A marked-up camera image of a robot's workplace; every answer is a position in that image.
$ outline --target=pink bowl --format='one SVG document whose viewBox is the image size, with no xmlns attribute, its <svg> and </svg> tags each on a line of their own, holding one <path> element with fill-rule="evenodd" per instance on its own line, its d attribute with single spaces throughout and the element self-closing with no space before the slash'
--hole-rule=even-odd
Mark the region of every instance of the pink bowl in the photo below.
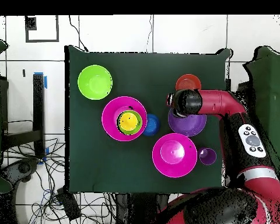
<svg viewBox="0 0 280 224">
<path fill-rule="evenodd" d="M 117 129 L 117 118 L 123 112 L 127 110 L 134 110 L 142 118 L 142 127 L 134 135 L 125 135 Z M 131 141 L 139 137 L 143 132 L 147 124 L 146 111 L 144 106 L 135 98 L 129 96 L 120 96 L 111 100 L 104 108 L 101 115 L 101 123 L 104 130 L 109 136 L 118 141 Z"/>
<path fill-rule="evenodd" d="M 193 141 L 178 133 L 170 133 L 157 140 L 152 160 L 160 173 L 170 178 L 188 174 L 196 165 L 197 150 Z"/>
</svg>

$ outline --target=purple bowl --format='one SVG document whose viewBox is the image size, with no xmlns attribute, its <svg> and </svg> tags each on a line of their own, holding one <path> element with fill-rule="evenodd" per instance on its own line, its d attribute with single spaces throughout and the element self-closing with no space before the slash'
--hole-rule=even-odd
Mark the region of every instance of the purple bowl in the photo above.
<svg viewBox="0 0 280 224">
<path fill-rule="evenodd" d="M 172 114 L 170 109 L 168 114 L 168 123 L 170 128 L 179 134 L 187 137 L 193 137 L 199 134 L 207 123 L 207 116 L 205 114 L 189 115 L 186 118 L 177 118 Z"/>
<path fill-rule="evenodd" d="M 197 153 L 200 162 L 204 165 L 211 165 L 217 159 L 216 152 L 211 148 L 200 148 Z"/>
</svg>

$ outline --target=green cup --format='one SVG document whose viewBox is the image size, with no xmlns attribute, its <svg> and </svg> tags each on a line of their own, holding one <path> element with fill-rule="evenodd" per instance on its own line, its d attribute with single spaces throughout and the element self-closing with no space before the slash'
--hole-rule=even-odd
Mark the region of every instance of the green cup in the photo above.
<svg viewBox="0 0 280 224">
<path fill-rule="evenodd" d="M 100 65 L 84 68 L 78 78 L 78 88 L 81 94 L 90 100 L 105 98 L 110 93 L 112 84 L 109 71 Z"/>
<path fill-rule="evenodd" d="M 119 121 L 121 119 L 121 116 L 125 113 L 132 113 L 137 118 L 137 121 L 138 121 L 137 125 L 136 125 L 135 129 L 133 129 L 132 131 L 127 131 L 120 126 Z M 132 110 L 124 111 L 117 118 L 117 128 L 119 129 L 120 132 L 122 132 L 125 135 L 134 135 L 141 129 L 141 127 L 142 127 L 142 118 L 141 118 L 140 114 L 137 113 L 136 111 L 132 111 Z"/>
</svg>

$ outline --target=blue cup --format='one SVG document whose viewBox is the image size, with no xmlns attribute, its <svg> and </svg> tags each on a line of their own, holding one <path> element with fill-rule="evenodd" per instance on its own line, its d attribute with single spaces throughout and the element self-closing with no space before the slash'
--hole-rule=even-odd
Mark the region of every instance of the blue cup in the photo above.
<svg viewBox="0 0 280 224">
<path fill-rule="evenodd" d="M 153 136 L 155 135 L 160 129 L 160 121 L 157 116 L 154 114 L 147 114 L 147 125 L 144 129 L 143 135 L 144 136 Z"/>
</svg>

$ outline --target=dark green tabletop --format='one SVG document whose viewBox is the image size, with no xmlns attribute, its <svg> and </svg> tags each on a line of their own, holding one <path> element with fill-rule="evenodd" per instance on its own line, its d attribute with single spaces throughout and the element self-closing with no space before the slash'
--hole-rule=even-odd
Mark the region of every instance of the dark green tabletop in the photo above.
<svg viewBox="0 0 280 224">
<path fill-rule="evenodd" d="M 225 61 L 230 50 L 218 54 L 143 54 L 83 52 L 69 46 L 69 190 L 70 192 L 189 193 L 221 185 L 222 155 L 219 121 L 208 116 L 204 130 L 192 137 L 196 146 L 217 152 L 211 166 L 197 162 L 181 178 L 160 174 L 152 162 L 152 148 L 171 133 L 166 96 L 177 79 L 194 74 L 203 89 L 225 89 Z M 113 88 L 102 100 L 89 100 L 78 89 L 78 76 L 89 65 L 101 65 L 112 75 Z M 105 105 L 118 96 L 138 99 L 147 113 L 160 119 L 155 136 L 141 135 L 130 142 L 110 138 L 101 123 Z"/>
</svg>

